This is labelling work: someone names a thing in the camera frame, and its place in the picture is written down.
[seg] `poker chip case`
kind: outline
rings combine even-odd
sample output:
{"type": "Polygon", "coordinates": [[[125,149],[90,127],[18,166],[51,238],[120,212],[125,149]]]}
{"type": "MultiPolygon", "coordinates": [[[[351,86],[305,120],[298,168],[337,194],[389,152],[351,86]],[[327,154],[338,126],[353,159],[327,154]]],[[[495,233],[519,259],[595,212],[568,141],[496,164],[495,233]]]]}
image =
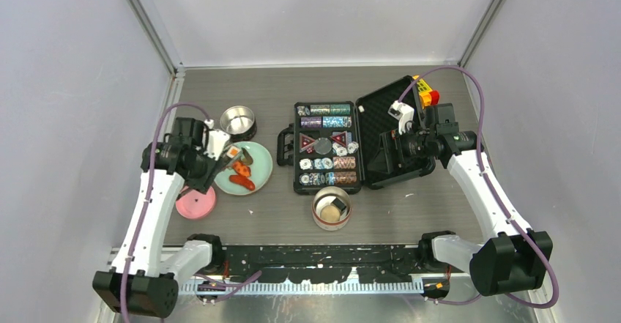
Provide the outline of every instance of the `poker chip case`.
{"type": "MultiPolygon", "coordinates": [[[[290,124],[287,128],[282,130],[278,135],[278,150],[277,150],[277,163],[279,166],[293,166],[294,167],[294,180],[293,188],[296,193],[303,195],[313,195],[329,184],[329,178],[334,180],[334,176],[330,173],[338,173],[341,171],[355,172],[356,181],[349,184],[334,184],[339,188],[344,189],[349,194],[357,193],[361,190],[362,185],[370,189],[381,189],[384,186],[394,184],[396,182],[402,182],[415,177],[421,177],[423,175],[431,173],[435,168],[435,160],[433,158],[417,159],[413,160],[410,164],[403,168],[394,170],[391,174],[379,173],[376,171],[370,171],[366,168],[366,161],[369,161],[380,150],[380,134],[394,130],[398,126],[398,122],[395,118],[388,114],[390,105],[399,98],[405,88],[413,81],[412,76],[404,76],[403,78],[390,83],[381,89],[371,92],[364,97],[359,98],[356,103],[352,102],[321,102],[321,103],[296,103],[294,105],[295,122],[290,124]],[[344,114],[344,105],[349,105],[349,114],[344,114]],[[321,124],[319,119],[314,119],[317,116],[321,117],[321,124]],[[331,116],[350,116],[350,127],[323,127],[326,122],[328,125],[336,123],[337,125],[345,125],[349,120],[330,118],[324,121],[324,117],[331,116]],[[333,149],[328,154],[321,155],[314,149],[311,149],[311,153],[307,150],[301,151],[301,144],[307,143],[300,139],[300,134],[308,135],[311,140],[316,138],[328,138],[333,133],[339,133],[347,131],[351,133],[350,139],[357,143],[357,151],[353,154],[347,154],[346,156],[338,156],[333,149]],[[292,137],[292,141],[288,144],[286,141],[292,137]],[[315,161],[317,159],[330,158],[334,166],[346,166],[350,167],[351,158],[348,160],[336,160],[335,157],[355,157],[355,167],[352,169],[339,170],[339,169],[325,169],[316,168],[315,161]],[[304,159],[310,159],[312,165],[308,168],[308,162],[302,163],[306,169],[303,169],[300,165],[300,161],[304,159]],[[300,176],[309,175],[309,178],[303,178],[305,182],[308,179],[317,179],[319,185],[304,185],[300,181],[300,176]],[[320,176],[313,176],[310,174],[323,174],[323,179],[320,176]]],[[[414,95],[408,94],[404,98],[404,103],[415,107],[414,95]]]]}

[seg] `robotic arm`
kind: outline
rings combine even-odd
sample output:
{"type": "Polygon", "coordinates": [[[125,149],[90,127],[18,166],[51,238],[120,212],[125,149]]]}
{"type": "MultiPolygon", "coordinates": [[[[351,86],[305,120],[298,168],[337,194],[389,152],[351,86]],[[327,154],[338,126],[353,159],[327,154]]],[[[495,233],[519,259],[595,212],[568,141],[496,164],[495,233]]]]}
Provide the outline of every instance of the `robotic arm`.
{"type": "Polygon", "coordinates": [[[453,105],[433,105],[424,112],[416,111],[417,116],[414,109],[404,103],[395,102],[391,106],[389,114],[399,119],[399,126],[398,132],[386,133],[394,137],[388,162],[396,164],[394,168],[397,168],[410,158],[440,160],[464,191],[486,241],[484,245],[474,244],[450,231],[424,234],[419,242],[423,261],[431,266],[448,263],[469,273],[483,296],[540,288],[546,269],[510,220],[527,230],[547,259],[552,252],[549,235],[545,231],[533,231],[516,211],[490,169],[485,152],[482,152],[485,171],[480,171],[477,135],[472,131],[459,131],[453,105]],[[494,199],[484,174],[511,213],[510,220],[494,199]]]}
{"type": "MultiPolygon", "coordinates": [[[[157,143],[150,204],[128,273],[126,292],[130,313],[167,317],[176,304],[179,285],[204,267],[210,270],[224,262],[220,238],[205,234],[190,236],[181,250],[160,261],[164,234],[182,188],[207,192],[216,174],[228,162],[225,151],[230,137],[212,128],[213,124],[196,119],[176,118],[172,133],[157,143]]],[[[93,278],[93,289],[115,312],[121,311],[121,277],[149,184],[150,152],[151,144],[142,154],[140,192],[123,245],[110,271],[96,272],[93,278]]]]}

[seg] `white wall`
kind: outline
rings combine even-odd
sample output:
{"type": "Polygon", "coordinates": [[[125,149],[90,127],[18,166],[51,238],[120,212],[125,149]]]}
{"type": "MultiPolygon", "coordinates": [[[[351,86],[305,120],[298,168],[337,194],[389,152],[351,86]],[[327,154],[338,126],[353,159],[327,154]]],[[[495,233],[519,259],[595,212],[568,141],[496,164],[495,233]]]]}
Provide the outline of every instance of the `white wall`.
{"type": "Polygon", "coordinates": [[[457,61],[489,2],[145,1],[186,67],[457,61]]]}
{"type": "Polygon", "coordinates": [[[0,0],[0,322],[93,322],[169,74],[125,0],[0,0]]]}
{"type": "Polygon", "coordinates": [[[513,204],[554,241],[561,322],[621,322],[621,0],[507,0],[467,66],[513,204]]]}

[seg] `light green plate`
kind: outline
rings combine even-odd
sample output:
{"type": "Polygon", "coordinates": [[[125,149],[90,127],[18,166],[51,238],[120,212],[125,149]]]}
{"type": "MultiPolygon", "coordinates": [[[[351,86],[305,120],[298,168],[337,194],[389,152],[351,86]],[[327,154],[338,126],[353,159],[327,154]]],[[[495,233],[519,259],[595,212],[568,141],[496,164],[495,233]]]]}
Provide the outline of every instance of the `light green plate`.
{"type": "Polygon", "coordinates": [[[245,148],[250,156],[253,158],[253,164],[250,167],[250,179],[255,186],[254,191],[250,191],[241,185],[233,184],[228,180],[228,177],[236,174],[231,168],[227,168],[221,171],[215,177],[215,184],[225,193],[230,193],[236,196],[245,196],[255,193],[267,183],[269,176],[272,175],[272,169],[274,168],[272,162],[272,156],[269,155],[269,151],[263,145],[257,144],[252,141],[241,141],[234,144],[239,148],[245,148]]]}

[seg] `pink bowl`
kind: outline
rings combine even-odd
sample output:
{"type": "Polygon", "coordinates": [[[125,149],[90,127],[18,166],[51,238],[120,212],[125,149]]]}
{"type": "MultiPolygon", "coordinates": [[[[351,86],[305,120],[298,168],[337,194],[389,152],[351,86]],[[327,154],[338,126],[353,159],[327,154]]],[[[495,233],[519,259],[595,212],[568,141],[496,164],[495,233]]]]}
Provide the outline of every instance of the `pink bowl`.
{"type": "Polygon", "coordinates": [[[175,206],[177,212],[183,217],[187,219],[201,219],[214,209],[215,199],[213,188],[209,188],[204,195],[196,190],[192,190],[177,200],[175,206]]]}

